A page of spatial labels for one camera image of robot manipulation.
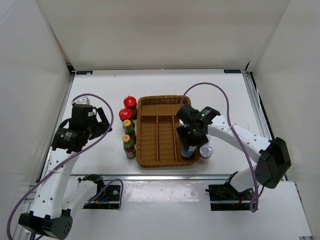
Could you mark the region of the silver-lid blue-label spice jar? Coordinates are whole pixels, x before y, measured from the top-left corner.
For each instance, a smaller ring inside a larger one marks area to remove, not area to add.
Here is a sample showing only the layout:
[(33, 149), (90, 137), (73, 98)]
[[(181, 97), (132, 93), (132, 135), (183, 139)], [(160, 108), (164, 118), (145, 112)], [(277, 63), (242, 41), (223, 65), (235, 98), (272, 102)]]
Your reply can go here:
[(180, 154), (181, 157), (187, 161), (191, 161), (195, 158), (195, 151), (197, 147), (196, 146), (190, 146), (188, 150), (185, 150), (184, 147), (181, 148)]

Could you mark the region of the white-lid dark sauce jar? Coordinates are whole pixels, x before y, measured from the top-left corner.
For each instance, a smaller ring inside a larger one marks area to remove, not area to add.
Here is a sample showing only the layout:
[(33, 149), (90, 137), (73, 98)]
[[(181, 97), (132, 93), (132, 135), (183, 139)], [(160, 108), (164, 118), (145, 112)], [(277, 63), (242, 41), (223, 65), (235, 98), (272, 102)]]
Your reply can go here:
[(210, 157), (212, 156), (213, 149), (210, 145), (204, 144), (198, 149), (198, 152), (199, 162), (205, 164), (209, 161)]

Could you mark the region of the yellow-cap green-label sauce bottle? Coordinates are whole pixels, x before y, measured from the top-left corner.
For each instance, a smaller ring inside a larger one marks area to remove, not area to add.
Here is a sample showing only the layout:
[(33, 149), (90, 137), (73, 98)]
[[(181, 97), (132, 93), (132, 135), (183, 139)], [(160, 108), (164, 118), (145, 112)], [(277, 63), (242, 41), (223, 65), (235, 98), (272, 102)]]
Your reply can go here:
[(123, 121), (123, 129), (124, 129), (124, 134), (129, 135), (130, 139), (135, 142), (136, 141), (136, 132), (135, 129), (132, 125), (132, 122), (129, 119), (126, 119)]

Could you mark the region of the red-lid chili jar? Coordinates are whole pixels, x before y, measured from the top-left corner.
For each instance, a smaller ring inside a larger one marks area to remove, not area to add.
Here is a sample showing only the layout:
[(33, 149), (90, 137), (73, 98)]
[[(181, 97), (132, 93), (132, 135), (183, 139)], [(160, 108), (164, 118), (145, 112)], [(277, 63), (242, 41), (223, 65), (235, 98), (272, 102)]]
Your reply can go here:
[(122, 122), (124, 122), (125, 120), (130, 120), (131, 121), (131, 125), (134, 127), (135, 123), (134, 123), (134, 119), (133, 119), (133, 112), (131, 109), (129, 108), (122, 108), (119, 113), (119, 118)]

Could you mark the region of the red-lid sauce jar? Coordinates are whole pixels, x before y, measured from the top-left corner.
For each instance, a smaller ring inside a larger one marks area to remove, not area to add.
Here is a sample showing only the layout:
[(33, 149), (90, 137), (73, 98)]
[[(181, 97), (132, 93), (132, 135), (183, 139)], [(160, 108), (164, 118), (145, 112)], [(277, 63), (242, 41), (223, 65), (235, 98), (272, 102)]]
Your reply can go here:
[(123, 104), (125, 108), (131, 109), (133, 119), (136, 120), (138, 115), (138, 105), (136, 98), (129, 95), (123, 100)]

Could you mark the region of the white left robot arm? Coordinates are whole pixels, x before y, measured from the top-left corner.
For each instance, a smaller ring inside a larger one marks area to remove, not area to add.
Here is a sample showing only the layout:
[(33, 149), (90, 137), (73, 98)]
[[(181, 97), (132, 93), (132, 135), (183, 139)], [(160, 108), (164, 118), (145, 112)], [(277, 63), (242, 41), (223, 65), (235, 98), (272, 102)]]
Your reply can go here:
[(22, 213), (18, 223), (34, 235), (64, 240), (69, 235), (73, 218), (82, 209), (119, 209), (123, 182), (105, 183), (98, 174), (78, 179), (76, 189), (65, 196), (79, 153), (88, 141), (105, 136), (112, 128), (104, 110), (87, 103), (72, 107), (71, 117), (64, 120), (54, 134), (49, 166), (39, 182), (33, 205)]

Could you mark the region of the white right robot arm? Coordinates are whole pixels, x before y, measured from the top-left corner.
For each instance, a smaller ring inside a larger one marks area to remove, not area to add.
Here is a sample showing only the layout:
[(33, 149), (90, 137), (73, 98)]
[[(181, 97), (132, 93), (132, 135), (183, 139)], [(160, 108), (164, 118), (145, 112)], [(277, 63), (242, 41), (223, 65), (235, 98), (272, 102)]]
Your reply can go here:
[(227, 119), (211, 107), (198, 111), (185, 104), (176, 116), (182, 122), (176, 131), (183, 146), (183, 155), (200, 150), (211, 136), (242, 151), (250, 163), (255, 163), (244, 171), (233, 173), (213, 191), (224, 200), (237, 200), (254, 186), (274, 189), (292, 165), (287, 144), (282, 138), (268, 139), (242, 127), (229, 125)]

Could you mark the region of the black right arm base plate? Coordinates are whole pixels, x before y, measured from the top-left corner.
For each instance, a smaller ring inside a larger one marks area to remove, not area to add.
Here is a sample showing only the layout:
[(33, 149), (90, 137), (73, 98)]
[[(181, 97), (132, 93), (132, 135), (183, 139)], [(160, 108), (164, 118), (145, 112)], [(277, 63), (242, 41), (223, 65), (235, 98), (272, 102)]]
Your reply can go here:
[(231, 186), (234, 172), (224, 184), (210, 184), (205, 191), (209, 194), (210, 210), (215, 211), (249, 211), (254, 189), (248, 188), (242, 192)]

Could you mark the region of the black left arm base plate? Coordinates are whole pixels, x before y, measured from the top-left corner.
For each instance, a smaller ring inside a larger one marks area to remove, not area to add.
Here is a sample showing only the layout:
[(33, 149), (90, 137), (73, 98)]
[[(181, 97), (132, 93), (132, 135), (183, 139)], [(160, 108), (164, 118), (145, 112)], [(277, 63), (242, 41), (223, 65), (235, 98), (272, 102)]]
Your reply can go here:
[(88, 200), (83, 209), (119, 210), (122, 205), (124, 183), (116, 178), (105, 183), (104, 178), (98, 174), (87, 174), (79, 177), (78, 183), (90, 181), (96, 184), (96, 195)]

